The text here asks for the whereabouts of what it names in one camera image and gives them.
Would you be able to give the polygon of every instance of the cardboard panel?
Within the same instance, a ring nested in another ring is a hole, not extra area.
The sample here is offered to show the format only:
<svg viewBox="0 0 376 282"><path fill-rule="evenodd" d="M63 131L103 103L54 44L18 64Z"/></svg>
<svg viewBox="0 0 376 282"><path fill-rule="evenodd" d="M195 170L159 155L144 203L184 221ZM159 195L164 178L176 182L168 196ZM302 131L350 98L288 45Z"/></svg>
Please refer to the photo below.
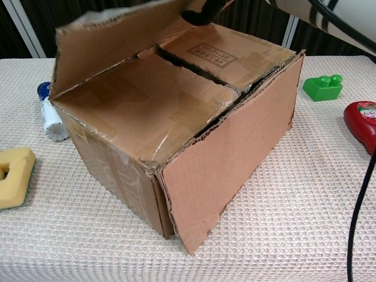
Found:
<svg viewBox="0 0 376 282"><path fill-rule="evenodd" d="M155 178L148 176L125 152L109 146L98 135L57 110L90 174L159 234L169 237L172 227L166 221L166 203L157 199L161 189L154 187Z"/></svg>
<svg viewBox="0 0 376 282"><path fill-rule="evenodd" d="M244 90L295 52L220 25L190 29L161 47Z"/></svg>
<svg viewBox="0 0 376 282"><path fill-rule="evenodd" d="M254 98L162 171L167 205L189 253L197 250L228 202L291 127L302 62L303 57L266 81Z"/></svg>
<svg viewBox="0 0 376 282"><path fill-rule="evenodd" d="M105 23L80 25L82 21L78 20L58 29L51 99L141 50L191 28L180 17L181 11L185 8L199 11L203 3L204 0L153 1Z"/></svg>
<svg viewBox="0 0 376 282"><path fill-rule="evenodd" d="M97 76L54 104L129 156L163 164L237 93L150 53Z"/></svg>

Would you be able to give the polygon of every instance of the green toy block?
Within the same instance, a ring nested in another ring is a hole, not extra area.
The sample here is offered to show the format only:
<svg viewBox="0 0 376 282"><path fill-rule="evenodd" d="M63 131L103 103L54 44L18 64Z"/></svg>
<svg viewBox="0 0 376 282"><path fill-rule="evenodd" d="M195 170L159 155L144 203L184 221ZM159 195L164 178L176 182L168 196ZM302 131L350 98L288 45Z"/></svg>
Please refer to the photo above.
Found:
<svg viewBox="0 0 376 282"><path fill-rule="evenodd" d="M313 101L336 100L342 90L342 76L320 76L319 78L308 78L303 85L303 90Z"/></svg>

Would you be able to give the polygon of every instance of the red bottle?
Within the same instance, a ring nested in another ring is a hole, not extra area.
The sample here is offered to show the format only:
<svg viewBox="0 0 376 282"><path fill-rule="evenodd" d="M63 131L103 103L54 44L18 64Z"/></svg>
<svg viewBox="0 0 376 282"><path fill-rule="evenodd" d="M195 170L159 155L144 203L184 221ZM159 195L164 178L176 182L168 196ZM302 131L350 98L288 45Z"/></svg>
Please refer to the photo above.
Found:
<svg viewBox="0 0 376 282"><path fill-rule="evenodd" d="M344 119L351 133L372 155L376 148L376 103L354 102L345 109Z"/></svg>

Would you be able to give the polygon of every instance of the table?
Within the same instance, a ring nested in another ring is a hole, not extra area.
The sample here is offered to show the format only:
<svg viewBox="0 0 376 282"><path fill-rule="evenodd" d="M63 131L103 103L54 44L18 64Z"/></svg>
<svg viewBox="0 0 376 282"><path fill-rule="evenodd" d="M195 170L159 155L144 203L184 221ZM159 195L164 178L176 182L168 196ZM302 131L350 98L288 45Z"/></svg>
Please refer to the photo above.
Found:
<svg viewBox="0 0 376 282"><path fill-rule="evenodd" d="M348 228L370 156L343 121L376 100L364 56L306 57L293 128L254 172L195 256L165 240L87 171L71 140L42 130L37 86L53 59L0 61L0 149L37 157L22 207L0 211L0 281L346 281ZM339 73L339 99L314 103L308 77ZM376 182L358 220L354 280L376 281Z"/></svg>

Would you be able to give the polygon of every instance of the yellow sponge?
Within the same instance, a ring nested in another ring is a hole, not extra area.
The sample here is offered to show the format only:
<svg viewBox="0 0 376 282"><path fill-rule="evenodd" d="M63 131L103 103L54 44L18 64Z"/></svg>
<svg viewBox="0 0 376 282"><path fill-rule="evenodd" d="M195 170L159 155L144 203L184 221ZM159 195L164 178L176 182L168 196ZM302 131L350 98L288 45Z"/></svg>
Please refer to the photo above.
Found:
<svg viewBox="0 0 376 282"><path fill-rule="evenodd" d="M35 155L28 147L0 151L0 209L25 201Z"/></svg>

